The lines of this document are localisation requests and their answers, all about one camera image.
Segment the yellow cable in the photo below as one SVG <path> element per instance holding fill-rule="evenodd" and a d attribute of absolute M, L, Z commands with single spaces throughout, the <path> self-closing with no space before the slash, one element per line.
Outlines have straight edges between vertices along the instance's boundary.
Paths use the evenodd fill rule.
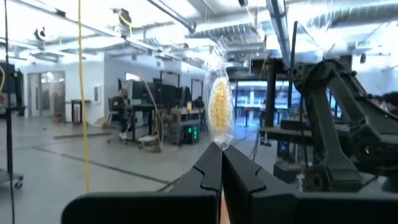
<path fill-rule="evenodd" d="M 132 23 L 127 21 L 127 19 L 124 18 L 124 16 L 122 15 L 122 10 L 119 10 L 119 18 L 127 25 L 129 26 L 129 30 L 130 30 L 130 36 L 132 36 Z"/>
<path fill-rule="evenodd" d="M 79 26 L 79 79 L 80 79 L 80 96 L 81 105 L 83 107 L 83 144 L 85 151 L 85 185 L 86 191 L 90 191 L 90 170 L 88 167 L 88 142 L 87 142 L 87 117 L 85 105 L 85 91 L 83 89 L 83 48 L 81 47 L 81 0 L 78 0 L 78 26 Z"/>

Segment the wire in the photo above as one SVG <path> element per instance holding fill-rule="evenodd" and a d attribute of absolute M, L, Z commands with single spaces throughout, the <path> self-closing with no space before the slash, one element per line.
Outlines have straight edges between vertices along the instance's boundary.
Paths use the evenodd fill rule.
<path fill-rule="evenodd" d="M 7 15 L 7 0 L 4 0 L 4 23 L 5 23 L 5 40 L 6 40 L 6 72 L 8 72 L 9 68 L 9 57 L 8 57 L 8 15 Z M 2 83 L 1 83 L 1 91 L 2 93 L 4 88 L 4 82 L 6 81 L 6 73 L 3 69 L 1 69 L 3 73 Z M 7 89 L 10 90 L 10 82 L 7 82 Z M 11 197 L 11 215 L 12 215 L 12 224 L 15 224 L 15 201 L 14 201 L 14 185 L 12 183 L 13 177 L 13 165 L 12 165 L 12 121 L 11 121 L 11 92 L 9 91 L 7 95 L 7 171 L 10 180 L 10 197 Z"/>
<path fill-rule="evenodd" d="M 150 99 L 152 100 L 152 102 L 153 102 L 153 104 L 154 104 L 154 106 L 155 106 L 155 128 L 156 128 L 156 130 L 157 130 L 156 136 L 157 136 L 157 139 L 160 141 L 160 148 L 162 148 L 162 146 L 163 146 L 163 139 L 164 139 L 164 126 L 163 126 L 162 116 L 160 115 L 159 110 L 157 109 L 154 96 L 152 96 L 152 92 L 151 92 L 151 90 L 150 90 L 150 88 L 149 88 L 149 86 L 148 86 L 148 83 L 147 83 L 144 79 L 142 79 L 142 81 L 144 82 L 145 87 L 147 88 L 148 94 L 149 94 L 149 96 L 150 96 Z M 159 117 L 160 127 L 161 127 L 161 130 L 162 130 L 162 137 L 159 136 L 159 126 L 157 125 L 157 118 L 156 118 L 156 116 Z"/>
<path fill-rule="evenodd" d="M 80 80 L 80 96 L 81 105 L 83 107 L 83 144 L 85 157 L 85 187 L 86 191 L 90 191 L 90 170 L 88 165 L 88 141 L 87 141 L 87 117 L 85 105 L 85 91 L 83 89 L 83 48 L 81 47 L 81 0 L 78 0 L 78 27 L 79 27 L 79 80 Z"/>

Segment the wheel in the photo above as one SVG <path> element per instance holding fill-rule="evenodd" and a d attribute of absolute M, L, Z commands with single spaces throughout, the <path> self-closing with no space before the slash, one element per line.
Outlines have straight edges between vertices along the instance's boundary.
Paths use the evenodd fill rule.
<path fill-rule="evenodd" d="M 18 180 L 18 181 L 14 184 L 14 187 L 15 187 L 16 189 L 20 189 L 23 185 L 24 185 L 24 183 L 22 183 L 21 180 Z"/>

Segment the computer tower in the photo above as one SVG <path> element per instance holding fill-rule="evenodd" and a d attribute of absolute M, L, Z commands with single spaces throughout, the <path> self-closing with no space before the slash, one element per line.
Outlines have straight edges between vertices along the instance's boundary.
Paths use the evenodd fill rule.
<path fill-rule="evenodd" d="M 196 144 L 199 142 L 200 131 L 199 126 L 185 127 L 184 144 Z"/>

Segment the cable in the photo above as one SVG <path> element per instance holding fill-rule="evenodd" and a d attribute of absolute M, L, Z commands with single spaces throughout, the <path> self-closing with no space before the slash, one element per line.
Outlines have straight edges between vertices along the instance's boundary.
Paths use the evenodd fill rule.
<path fill-rule="evenodd" d="M 4 0 L 4 22 L 5 22 L 5 40 L 6 40 L 6 72 L 9 70 L 9 57 L 8 57 L 8 15 L 7 15 L 7 0 Z M 4 88 L 4 82 L 6 81 L 6 73 L 4 70 L 1 70 L 3 72 L 2 76 L 2 83 L 1 83 L 1 91 Z M 12 183 L 13 177 L 13 164 L 12 164 L 12 121 L 11 121 L 11 92 L 10 92 L 10 82 L 7 82 L 7 89 L 9 90 L 9 93 L 7 94 L 7 109 L 6 109 L 6 123 L 7 123 L 7 171 L 9 175 L 9 180 L 10 180 L 10 196 L 11 196 L 11 214 L 12 214 L 12 224 L 15 224 L 15 201 L 14 201 L 14 185 Z"/>
<path fill-rule="evenodd" d="M 85 105 L 85 91 L 83 89 L 83 48 L 81 47 L 81 0 L 78 0 L 78 27 L 79 27 L 79 80 L 80 80 L 80 96 L 81 105 L 83 107 L 83 144 L 85 154 L 85 187 L 86 191 L 90 191 L 90 170 L 88 165 L 88 141 L 87 141 L 87 117 Z"/>

